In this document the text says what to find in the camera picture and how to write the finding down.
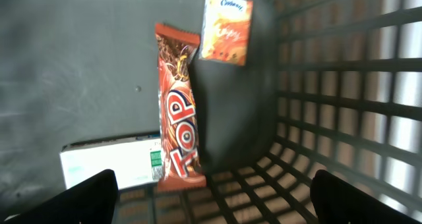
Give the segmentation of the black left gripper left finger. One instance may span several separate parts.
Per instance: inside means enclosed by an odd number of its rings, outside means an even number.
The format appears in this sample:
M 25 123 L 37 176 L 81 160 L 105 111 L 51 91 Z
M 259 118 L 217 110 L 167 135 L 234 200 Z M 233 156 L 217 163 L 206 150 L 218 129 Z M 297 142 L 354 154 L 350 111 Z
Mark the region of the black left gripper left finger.
M 115 173 L 106 169 L 35 208 L 5 220 L 8 224 L 111 224 L 118 197 Z

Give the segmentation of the orange small snack packet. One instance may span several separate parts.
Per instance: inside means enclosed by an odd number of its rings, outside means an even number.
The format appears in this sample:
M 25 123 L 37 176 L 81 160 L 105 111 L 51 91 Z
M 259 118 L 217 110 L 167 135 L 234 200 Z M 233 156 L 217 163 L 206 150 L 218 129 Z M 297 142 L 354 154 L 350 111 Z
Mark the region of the orange small snack packet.
M 251 0 L 205 0 L 199 57 L 245 65 L 252 13 Z

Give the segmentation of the white green box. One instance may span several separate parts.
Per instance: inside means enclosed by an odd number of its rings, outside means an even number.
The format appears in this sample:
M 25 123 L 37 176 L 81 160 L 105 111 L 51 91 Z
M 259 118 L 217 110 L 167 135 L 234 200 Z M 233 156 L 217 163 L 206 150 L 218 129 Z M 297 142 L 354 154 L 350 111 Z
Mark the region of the white green box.
M 68 189 L 106 169 L 120 190 L 158 182 L 164 173 L 158 134 L 69 144 L 59 157 Z

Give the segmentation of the red Top chocolate bar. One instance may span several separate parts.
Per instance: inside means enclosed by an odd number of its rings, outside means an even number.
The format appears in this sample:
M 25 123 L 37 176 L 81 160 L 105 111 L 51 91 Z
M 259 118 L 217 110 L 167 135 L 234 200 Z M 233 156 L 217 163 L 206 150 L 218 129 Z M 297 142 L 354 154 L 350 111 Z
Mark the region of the red Top chocolate bar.
M 155 25 L 158 44 L 158 97 L 164 174 L 158 192 L 203 187 L 196 103 L 189 66 L 200 36 L 166 24 Z

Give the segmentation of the grey plastic basket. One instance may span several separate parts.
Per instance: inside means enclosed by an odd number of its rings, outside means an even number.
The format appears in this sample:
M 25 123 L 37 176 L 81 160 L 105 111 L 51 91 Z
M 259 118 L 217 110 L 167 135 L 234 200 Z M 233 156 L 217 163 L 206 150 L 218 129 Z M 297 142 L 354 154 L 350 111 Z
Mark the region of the grey plastic basket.
M 114 223 L 318 223 L 325 169 L 421 219 L 421 0 L 251 0 L 244 67 L 195 59 L 204 188 L 122 191 Z M 63 146 L 152 134 L 156 23 L 205 0 L 1 0 L 1 218 L 64 191 Z

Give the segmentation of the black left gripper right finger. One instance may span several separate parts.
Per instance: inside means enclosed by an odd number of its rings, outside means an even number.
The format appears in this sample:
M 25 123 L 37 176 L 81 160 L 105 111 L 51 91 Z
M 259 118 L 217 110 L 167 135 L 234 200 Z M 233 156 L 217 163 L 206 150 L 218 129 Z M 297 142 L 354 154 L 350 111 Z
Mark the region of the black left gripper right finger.
M 322 169 L 312 179 L 310 196 L 323 224 L 421 224 Z

